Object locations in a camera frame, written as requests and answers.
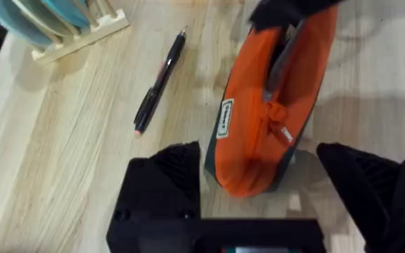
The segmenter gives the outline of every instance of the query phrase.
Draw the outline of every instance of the light wood surface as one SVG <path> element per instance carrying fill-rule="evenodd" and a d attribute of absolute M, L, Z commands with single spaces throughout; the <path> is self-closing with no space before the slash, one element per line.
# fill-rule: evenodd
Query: light wood surface
<path fill-rule="evenodd" d="M 194 140 L 205 156 L 255 1 L 113 6 L 125 10 L 129 29 L 51 65 L 33 63 L 11 34 L 4 42 L 0 252 L 108 252 L 105 233 L 131 158 Z M 186 48 L 151 125 L 135 138 L 136 110 L 184 25 Z M 313 155 L 320 141 L 405 159 L 405 2 L 341 5 L 319 100 L 281 187 L 237 199 L 201 170 L 202 215 L 316 217 L 330 252 L 362 252 L 363 239 Z"/>

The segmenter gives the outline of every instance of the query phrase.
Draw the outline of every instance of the pen clip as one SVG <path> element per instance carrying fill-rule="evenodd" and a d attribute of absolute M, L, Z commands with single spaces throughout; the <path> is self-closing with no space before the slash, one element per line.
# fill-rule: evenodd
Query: pen clip
<path fill-rule="evenodd" d="M 147 106 L 147 104 L 149 104 L 149 100 L 150 100 L 150 98 L 151 98 L 151 91 L 152 89 L 151 88 L 149 88 L 149 90 L 148 90 L 148 92 L 146 93 L 146 95 L 145 95 L 145 98 L 143 99 L 143 101 L 141 102 L 141 104 L 140 104 L 140 108 L 139 108 L 139 110 L 137 111 L 137 114 L 135 115 L 135 118 L 134 118 L 134 124 L 137 124 L 137 122 L 140 120 L 140 118 L 141 118 L 141 115 L 144 113 L 144 110 L 145 110 L 145 108 L 146 108 L 146 106 Z"/>

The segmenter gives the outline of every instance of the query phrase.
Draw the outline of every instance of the black plastic part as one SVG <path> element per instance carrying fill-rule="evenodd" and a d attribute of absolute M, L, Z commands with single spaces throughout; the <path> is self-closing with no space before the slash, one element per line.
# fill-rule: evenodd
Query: black plastic part
<path fill-rule="evenodd" d="M 317 154 L 370 253 L 405 252 L 405 162 L 322 143 Z"/>
<path fill-rule="evenodd" d="M 342 0 L 261 0 L 250 21 L 257 31 L 270 27 L 297 26 L 300 20 L 318 13 Z"/>
<path fill-rule="evenodd" d="M 326 252 L 315 220 L 200 219 L 199 161 L 197 142 L 131 160 L 107 233 L 112 253 L 220 253 L 242 246 Z"/>

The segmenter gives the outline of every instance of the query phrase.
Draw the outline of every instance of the teal plate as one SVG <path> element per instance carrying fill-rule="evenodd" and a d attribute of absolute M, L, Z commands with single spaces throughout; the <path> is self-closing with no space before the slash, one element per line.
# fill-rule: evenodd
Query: teal plate
<path fill-rule="evenodd" d="M 86 27 L 89 25 L 81 12 L 71 3 L 71 0 L 41 0 L 41 2 L 55 11 L 64 20 L 77 27 Z"/>
<path fill-rule="evenodd" d="M 8 31 L 25 38 L 36 46 L 46 48 L 53 43 L 29 20 L 23 17 L 20 9 L 12 1 L 0 0 L 0 24 Z"/>

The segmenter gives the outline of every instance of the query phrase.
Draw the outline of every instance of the pen tip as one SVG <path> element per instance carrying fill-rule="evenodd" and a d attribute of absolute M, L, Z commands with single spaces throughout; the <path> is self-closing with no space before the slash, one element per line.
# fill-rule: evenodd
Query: pen tip
<path fill-rule="evenodd" d="M 180 32 L 181 35 L 182 35 L 182 34 L 185 34 L 185 33 L 187 32 L 187 27 L 188 27 L 188 25 L 186 25 L 186 26 L 182 29 L 182 31 Z"/>

